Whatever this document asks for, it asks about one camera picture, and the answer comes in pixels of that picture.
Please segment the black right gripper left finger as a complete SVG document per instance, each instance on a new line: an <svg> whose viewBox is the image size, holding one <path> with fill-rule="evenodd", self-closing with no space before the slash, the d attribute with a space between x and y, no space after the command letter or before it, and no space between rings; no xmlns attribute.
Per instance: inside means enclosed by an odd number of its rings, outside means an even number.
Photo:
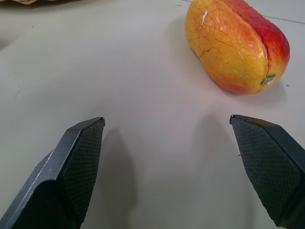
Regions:
<svg viewBox="0 0 305 229"><path fill-rule="evenodd" d="M103 117L66 130L0 219L0 229L80 229L95 185Z"/></svg>

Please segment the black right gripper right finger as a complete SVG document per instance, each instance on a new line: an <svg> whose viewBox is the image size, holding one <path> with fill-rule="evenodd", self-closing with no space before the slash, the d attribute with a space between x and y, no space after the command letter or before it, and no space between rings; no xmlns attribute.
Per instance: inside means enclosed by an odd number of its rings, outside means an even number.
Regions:
<svg viewBox="0 0 305 229"><path fill-rule="evenodd" d="M281 126L230 117L247 176L276 226L305 228L305 149Z"/></svg>

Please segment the yellow red mango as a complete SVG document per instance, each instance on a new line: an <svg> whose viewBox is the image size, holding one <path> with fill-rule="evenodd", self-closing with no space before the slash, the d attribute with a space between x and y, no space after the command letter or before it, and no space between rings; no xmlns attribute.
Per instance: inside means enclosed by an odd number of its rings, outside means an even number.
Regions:
<svg viewBox="0 0 305 229"><path fill-rule="evenodd" d="M270 88L290 59L284 33L245 0L193 0L184 30L208 76L234 94Z"/></svg>

